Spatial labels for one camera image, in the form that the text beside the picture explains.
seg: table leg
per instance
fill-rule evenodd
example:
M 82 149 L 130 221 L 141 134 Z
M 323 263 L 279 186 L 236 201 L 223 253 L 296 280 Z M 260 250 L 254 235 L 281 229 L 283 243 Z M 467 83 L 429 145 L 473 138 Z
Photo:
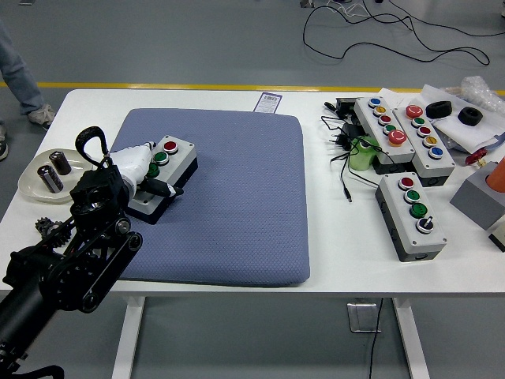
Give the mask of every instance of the table leg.
M 429 379 L 425 354 L 417 334 L 416 321 L 413 319 L 412 308 L 408 298 L 393 298 L 396 318 L 402 334 L 403 348 L 409 364 L 412 379 Z
M 126 301 L 128 305 L 126 307 L 121 338 L 119 339 L 112 379 L 128 379 L 131 377 L 140 322 L 142 321 L 142 312 L 144 311 L 144 296 L 130 296 L 126 298 Z

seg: white glove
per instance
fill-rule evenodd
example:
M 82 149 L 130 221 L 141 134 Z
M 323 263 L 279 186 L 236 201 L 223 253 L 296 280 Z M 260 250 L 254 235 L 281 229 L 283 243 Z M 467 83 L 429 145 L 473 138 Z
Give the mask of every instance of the white glove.
M 141 184 L 148 173 L 154 147 L 154 142 L 146 142 L 143 145 L 123 148 L 110 154 L 112 162 L 118 166 L 123 181 L 129 187 L 130 200 L 135 196 L 137 184 Z

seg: gray box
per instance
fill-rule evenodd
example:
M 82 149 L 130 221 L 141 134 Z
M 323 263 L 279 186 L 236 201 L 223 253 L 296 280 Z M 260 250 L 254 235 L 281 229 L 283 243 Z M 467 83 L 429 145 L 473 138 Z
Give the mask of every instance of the gray box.
M 496 192 L 486 183 L 496 166 L 496 162 L 489 162 L 474 172 L 451 199 L 451 204 L 484 230 L 505 214 L 505 193 Z

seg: gray floor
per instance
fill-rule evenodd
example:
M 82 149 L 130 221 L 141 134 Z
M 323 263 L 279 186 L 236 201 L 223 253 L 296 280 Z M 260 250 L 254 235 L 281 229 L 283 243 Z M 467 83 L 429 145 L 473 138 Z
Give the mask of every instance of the gray floor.
M 497 0 L 396 2 L 427 21 L 468 32 L 505 31 Z M 43 93 L 56 108 L 72 89 L 51 84 L 60 82 L 421 88 L 455 86 L 463 77 L 481 75 L 492 89 L 505 89 L 505 36 L 477 38 L 418 26 L 429 46 L 479 47 L 489 55 L 489 66 L 462 53 L 421 64 L 363 46 L 336 62 L 303 46 L 301 33 L 312 10 L 300 9 L 295 0 L 17 3 L 0 2 L 0 15 L 36 79 L 49 83 Z M 367 4 L 375 12 L 402 15 L 387 2 Z M 329 54 L 370 40 L 418 58 L 434 56 L 398 25 L 348 26 L 326 10 L 314 13 L 307 40 Z M 0 163 L 3 215 L 43 131 L 18 114 L 7 88 L 0 88 L 0 114 L 11 151 Z M 371 339 L 349 332 L 347 300 L 152 299 L 134 377 L 365 378 Z M 36 341 L 23 370 L 56 363 L 68 377 L 110 377 L 124 308 L 122 299 L 109 298 L 92 315 L 59 315 Z M 384 310 L 374 377 L 408 377 L 389 302 Z M 417 299 L 413 310 L 432 378 L 503 377 L 503 298 Z

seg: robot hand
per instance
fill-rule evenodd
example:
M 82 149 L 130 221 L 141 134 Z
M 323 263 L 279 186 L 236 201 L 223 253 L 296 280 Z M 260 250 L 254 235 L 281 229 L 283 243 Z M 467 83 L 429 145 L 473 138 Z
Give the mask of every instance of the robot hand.
M 144 181 L 145 175 L 148 173 L 154 147 L 154 142 L 146 142 L 143 145 L 123 148 L 110 154 L 114 164 L 118 166 L 125 184 L 129 187 L 130 200 L 135 196 L 137 185 Z
M 118 152 L 110 154 L 114 164 L 118 166 L 123 181 L 129 188 L 129 199 L 132 200 L 137 192 L 137 188 L 145 192 L 161 197 L 173 197 L 184 193 L 178 187 L 159 181 L 154 178 L 146 178 L 149 170 L 149 163 L 152 160 L 152 149 L 154 142 L 146 142 L 141 146 L 123 148 Z

